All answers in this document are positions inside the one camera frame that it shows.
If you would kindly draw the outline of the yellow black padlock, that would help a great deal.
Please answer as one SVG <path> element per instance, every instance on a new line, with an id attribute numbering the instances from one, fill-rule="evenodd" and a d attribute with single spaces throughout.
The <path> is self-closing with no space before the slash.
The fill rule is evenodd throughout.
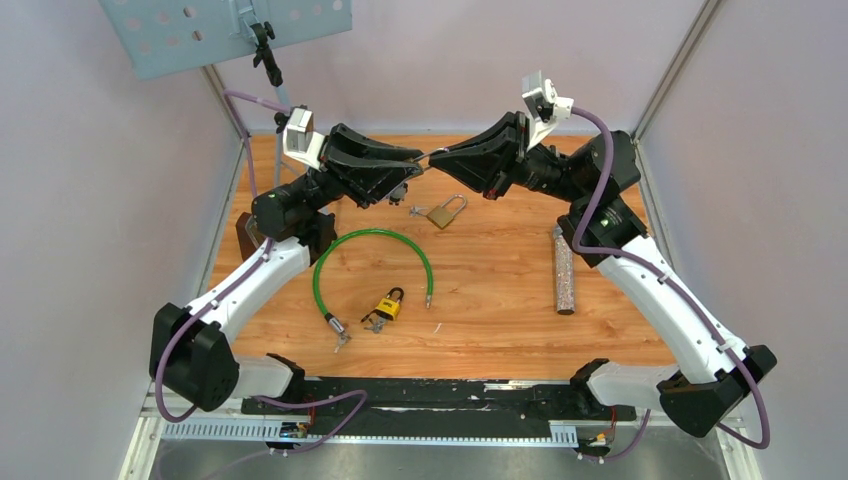
<path id="1" fill-rule="evenodd" d="M 376 305 L 374 312 L 382 319 L 394 321 L 401 309 L 405 292 L 400 287 L 392 288 Z"/>

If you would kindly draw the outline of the large brass padlock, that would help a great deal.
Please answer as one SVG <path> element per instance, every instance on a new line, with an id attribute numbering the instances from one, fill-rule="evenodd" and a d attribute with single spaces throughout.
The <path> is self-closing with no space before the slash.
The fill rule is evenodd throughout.
<path id="1" fill-rule="evenodd" d="M 444 230 L 465 210 L 467 205 L 468 200 L 463 194 L 454 194 L 432 208 L 412 206 L 409 215 L 423 217 L 438 229 Z"/>

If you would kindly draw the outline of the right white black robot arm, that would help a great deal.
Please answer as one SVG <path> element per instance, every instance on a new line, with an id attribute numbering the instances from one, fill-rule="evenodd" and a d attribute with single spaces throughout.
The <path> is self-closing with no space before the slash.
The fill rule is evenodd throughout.
<path id="1" fill-rule="evenodd" d="M 744 399 L 764 404 L 760 382 L 776 366 L 764 345 L 732 334 L 687 288 L 623 200 L 639 181 L 630 136 L 599 126 L 572 154 L 533 143 L 530 120 L 505 114 L 483 133 L 433 154 L 429 164 L 489 200 L 513 186 L 569 203 L 558 225 L 572 252 L 612 281 L 659 333 L 675 362 L 627 366 L 598 358 L 571 378 L 571 403 L 584 417 L 609 406 L 660 410 L 703 437 L 722 428 Z"/>

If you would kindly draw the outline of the glittery silver microphone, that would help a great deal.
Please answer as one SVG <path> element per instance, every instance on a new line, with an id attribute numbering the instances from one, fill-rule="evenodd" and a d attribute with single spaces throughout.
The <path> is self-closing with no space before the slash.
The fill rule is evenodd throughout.
<path id="1" fill-rule="evenodd" d="M 576 310 L 573 256 L 560 226 L 552 230 L 555 308 L 560 315 L 572 315 Z"/>

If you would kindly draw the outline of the small brass padlock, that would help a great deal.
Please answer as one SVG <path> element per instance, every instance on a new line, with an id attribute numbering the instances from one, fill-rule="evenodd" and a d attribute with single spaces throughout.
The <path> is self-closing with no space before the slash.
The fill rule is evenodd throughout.
<path id="1" fill-rule="evenodd" d="M 405 167 L 407 169 L 411 168 L 413 170 L 413 173 L 407 179 L 403 180 L 395 189 L 393 189 L 391 193 L 388 194 L 388 197 L 387 197 L 388 203 L 392 206 L 399 206 L 400 203 L 405 200 L 405 198 L 406 198 L 406 196 L 409 192 L 409 181 L 412 178 L 423 174 L 427 170 L 427 167 L 424 167 L 422 165 L 422 162 L 425 159 L 428 159 L 428 158 L 432 157 L 433 155 L 437 155 L 437 154 L 441 154 L 441 153 L 448 153 L 449 151 L 450 151 L 449 147 L 440 147 L 440 148 L 431 150 L 430 152 L 423 153 L 423 154 L 419 155 L 418 157 L 411 159 L 405 165 Z"/>

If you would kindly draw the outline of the brown wooden metronome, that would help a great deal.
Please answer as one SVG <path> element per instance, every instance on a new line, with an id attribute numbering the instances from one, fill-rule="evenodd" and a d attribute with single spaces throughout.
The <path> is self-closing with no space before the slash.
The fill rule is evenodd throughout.
<path id="1" fill-rule="evenodd" d="M 254 216 L 242 212 L 236 220 L 235 230 L 241 258 L 248 260 L 265 242 L 265 236 L 259 231 Z"/>

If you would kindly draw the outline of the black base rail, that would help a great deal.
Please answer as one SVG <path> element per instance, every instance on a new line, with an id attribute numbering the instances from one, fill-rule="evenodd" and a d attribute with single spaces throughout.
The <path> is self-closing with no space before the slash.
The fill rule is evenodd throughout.
<path id="1" fill-rule="evenodd" d="M 285 396 L 310 404 L 284 411 L 230 399 L 213 412 L 166 423 L 178 440 L 384 445 L 577 447 L 614 426 L 630 426 L 634 408 L 593 405 L 565 381 L 307 377 Z"/>

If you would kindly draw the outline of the blue music stand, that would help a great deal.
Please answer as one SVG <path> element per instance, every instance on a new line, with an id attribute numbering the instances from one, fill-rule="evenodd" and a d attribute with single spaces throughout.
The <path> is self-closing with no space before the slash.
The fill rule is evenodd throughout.
<path id="1" fill-rule="evenodd" d="M 249 57 L 280 102 L 274 50 L 352 29 L 348 1 L 102 1 L 141 80 Z"/>

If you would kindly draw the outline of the keys of yellow padlock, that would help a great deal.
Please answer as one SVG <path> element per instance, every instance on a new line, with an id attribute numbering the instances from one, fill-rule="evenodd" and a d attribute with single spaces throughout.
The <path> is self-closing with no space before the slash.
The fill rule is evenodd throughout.
<path id="1" fill-rule="evenodd" d="M 384 327 L 393 320 L 394 318 L 392 316 L 386 316 L 381 312 L 372 311 L 362 318 L 361 324 L 365 330 L 369 330 L 374 334 L 380 334 Z"/>

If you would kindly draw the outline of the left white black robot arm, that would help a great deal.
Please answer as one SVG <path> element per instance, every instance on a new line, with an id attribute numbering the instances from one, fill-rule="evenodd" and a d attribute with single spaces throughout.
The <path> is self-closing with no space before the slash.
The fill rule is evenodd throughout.
<path id="1" fill-rule="evenodd" d="M 298 411 L 306 386 L 294 363 L 273 354 L 238 357 L 232 342 L 289 281 L 315 267 L 337 242 L 325 207 L 344 197 L 361 208 L 399 202 L 422 174 L 422 151 L 363 136 L 344 124 L 323 135 L 288 124 L 283 155 L 305 165 L 295 180 L 254 197 L 263 241 L 218 285 L 185 306 L 167 303 L 154 316 L 150 375 L 159 413 L 181 422 L 230 398 L 268 397 L 283 413 Z"/>

